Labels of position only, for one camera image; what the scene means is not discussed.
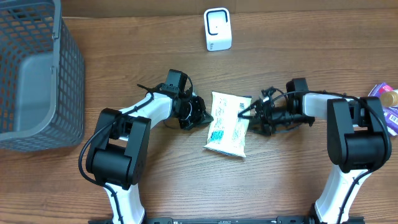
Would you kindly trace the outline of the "yellow snack bag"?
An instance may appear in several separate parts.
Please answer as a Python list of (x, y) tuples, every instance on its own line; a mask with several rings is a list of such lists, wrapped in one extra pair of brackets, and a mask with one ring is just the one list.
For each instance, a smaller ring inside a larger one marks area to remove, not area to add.
[(246, 157), (245, 136), (249, 121), (238, 117), (238, 113), (251, 104), (250, 96), (236, 96), (213, 92), (211, 116), (205, 149), (222, 154)]

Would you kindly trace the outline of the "purple red snack pack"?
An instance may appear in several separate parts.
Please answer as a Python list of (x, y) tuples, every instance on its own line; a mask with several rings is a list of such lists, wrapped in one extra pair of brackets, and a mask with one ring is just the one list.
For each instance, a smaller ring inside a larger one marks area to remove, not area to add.
[[(393, 89), (387, 83), (380, 83), (374, 86), (374, 88), (370, 91), (368, 96), (376, 96), (380, 99), (380, 96), (386, 92)], [(391, 136), (397, 135), (397, 106), (396, 107), (389, 107), (385, 108), (382, 106), (384, 117), (387, 124), (387, 130)]]

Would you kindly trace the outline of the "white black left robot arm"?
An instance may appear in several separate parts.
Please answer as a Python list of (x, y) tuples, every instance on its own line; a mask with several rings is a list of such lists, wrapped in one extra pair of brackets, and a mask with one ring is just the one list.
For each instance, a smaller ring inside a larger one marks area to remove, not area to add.
[(105, 108), (95, 131), (81, 149), (78, 169), (87, 181), (105, 189), (113, 211), (107, 223), (144, 223), (138, 183), (144, 172), (151, 129), (176, 118), (189, 131), (213, 117), (184, 72), (171, 69), (166, 81), (146, 88), (143, 100), (121, 110)]

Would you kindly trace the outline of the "white tube gold cap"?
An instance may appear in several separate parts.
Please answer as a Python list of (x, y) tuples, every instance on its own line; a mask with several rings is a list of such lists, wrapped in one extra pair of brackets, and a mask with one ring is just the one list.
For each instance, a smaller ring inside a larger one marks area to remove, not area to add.
[(383, 107), (396, 107), (398, 106), (398, 91), (386, 91), (380, 96), (380, 101)]

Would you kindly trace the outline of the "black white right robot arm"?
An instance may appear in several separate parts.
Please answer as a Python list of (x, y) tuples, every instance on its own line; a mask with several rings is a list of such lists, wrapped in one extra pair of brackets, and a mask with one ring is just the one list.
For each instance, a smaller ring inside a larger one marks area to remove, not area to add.
[[(364, 181), (390, 158), (392, 143), (381, 101), (329, 91), (311, 91), (305, 78), (295, 78), (286, 90), (262, 91), (262, 98), (238, 113), (254, 132), (270, 136), (289, 132), (316, 119), (326, 121), (326, 149), (331, 172), (321, 196), (308, 215), (278, 216), (276, 223), (364, 223), (349, 210)], [(284, 106), (275, 102), (283, 98)]]

